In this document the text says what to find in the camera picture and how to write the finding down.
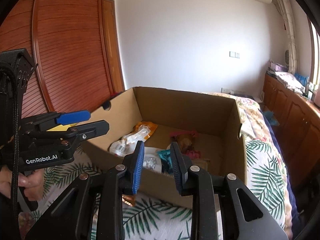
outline human hand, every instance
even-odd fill
[[[33,171],[29,176],[19,173],[18,186],[25,187],[24,195],[30,201],[40,200],[43,195],[44,169]],[[3,166],[0,171],[0,193],[7,198],[11,196],[12,172],[7,166]]]

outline cabinet door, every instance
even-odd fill
[[[303,105],[302,100],[297,95],[291,96],[291,102],[284,110],[282,132],[278,135],[278,141],[282,150],[284,160],[290,161],[298,146],[303,140],[307,121],[310,112],[307,106]]]
[[[276,90],[276,83],[272,80],[272,77],[266,75],[264,81],[264,103],[266,104],[267,108],[272,111],[274,100],[273,95]]]
[[[277,85],[274,96],[274,106],[272,111],[280,124],[282,123],[281,117],[284,113],[284,109],[287,103],[289,103],[289,92],[290,91],[286,89],[282,84]]]
[[[288,163],[293,186],[299,185],[307,178],[320,158],[320,120],[314,116],[309,122],[305,122],[305,126],[307,127],[305,136]]]

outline metal screw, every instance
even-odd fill
[[[87,179],[87,178],[89,178],[88,173],[81,173],[81,174],[79,175],[79,179],[81,179],[81,180],[85,180],[85,179]]]
[[[199,168],[199,166],[197,166],[197,165],[192,165],[192,166],[190,167],[190,170],[197,172],[197,171],[200,170],[200,168]]]
[[[125,166],[123,165],[123,164],[118,164],[117,166],[116,166],[116,170],[117,171],[123,171],[125,169]]]
[[[234,175],[233,173],[229,173],[229,174],[227,175],[227,178],[230,179],[230,180],[235,180],[235,179],[237,178],[237,176]]]

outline bedsheet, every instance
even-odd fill
[[[239,108],[246,141],[247,187],[269,210],[289,239],[292,238],[292,206],[287,190],[287,172],[280,153],[275,147],[270,131],[264,122],[259,105],[247,98],[212,93],[234,98]],[[39,208],[31,214],[20,214],[20,228],[24,235],[59,194],[82,172],[101,173],[79,148],[75,161],[45,170],[44,197]],[[123,204],[125,239],[182,240],[190,238],[192,211],[138,193],[135,207]],[[221,217],[218,215],[219,239],[223,239]],[[96,235],[97,213],[94,216],[92,239]]]

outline wooden cabinet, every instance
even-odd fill
[[[293,187],[304,183],[320,160],[320,109],[268,75],[264,102],[280,126],[278,140]]]

